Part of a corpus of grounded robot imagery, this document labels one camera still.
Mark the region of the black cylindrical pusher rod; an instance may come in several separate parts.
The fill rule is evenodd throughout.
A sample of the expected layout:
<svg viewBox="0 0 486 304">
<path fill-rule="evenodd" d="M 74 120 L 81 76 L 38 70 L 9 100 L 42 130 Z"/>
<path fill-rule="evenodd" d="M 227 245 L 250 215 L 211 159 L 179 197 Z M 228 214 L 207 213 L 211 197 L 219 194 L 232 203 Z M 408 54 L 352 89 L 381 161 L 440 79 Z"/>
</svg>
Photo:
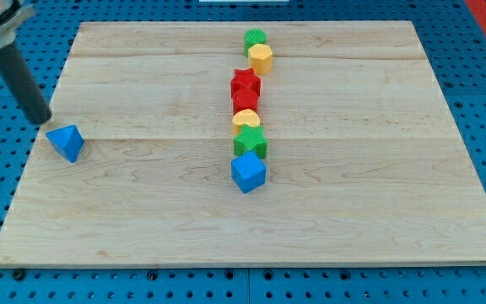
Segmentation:
<svg viewBox="0 0 486 304">
<path fill-rule="evenodd" d="M 49 104 L 15 42 L 0 49 L 0 74 L 29 122 L 51 119 Z"/>
</svg>

